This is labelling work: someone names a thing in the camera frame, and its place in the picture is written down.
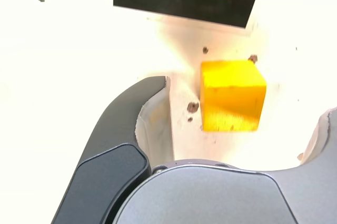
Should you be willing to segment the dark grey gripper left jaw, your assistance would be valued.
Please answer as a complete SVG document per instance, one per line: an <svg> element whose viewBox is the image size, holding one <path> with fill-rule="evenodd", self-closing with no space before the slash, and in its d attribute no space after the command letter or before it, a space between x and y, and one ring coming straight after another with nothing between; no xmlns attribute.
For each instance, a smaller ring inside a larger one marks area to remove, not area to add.
<svg viewBox="0 0 337 224"><path fill-rule="evenodd" d="M84 148L53 223L112 223L123 202L152 170L139 147L136 121L143 105L166 87L147 77L105 109Z"/></svg>

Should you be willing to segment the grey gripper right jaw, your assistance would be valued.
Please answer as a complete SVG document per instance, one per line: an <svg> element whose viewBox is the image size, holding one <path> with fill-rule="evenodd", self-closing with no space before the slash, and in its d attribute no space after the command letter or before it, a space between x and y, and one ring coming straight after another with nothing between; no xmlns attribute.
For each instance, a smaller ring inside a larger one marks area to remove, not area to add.
<svg viewBox="0 0 337 224"><path fill-rule="evenodd" d="M183 165L151 176L114 223L336 223L336 110L318 122L313 160L279 171Z"/></svg>

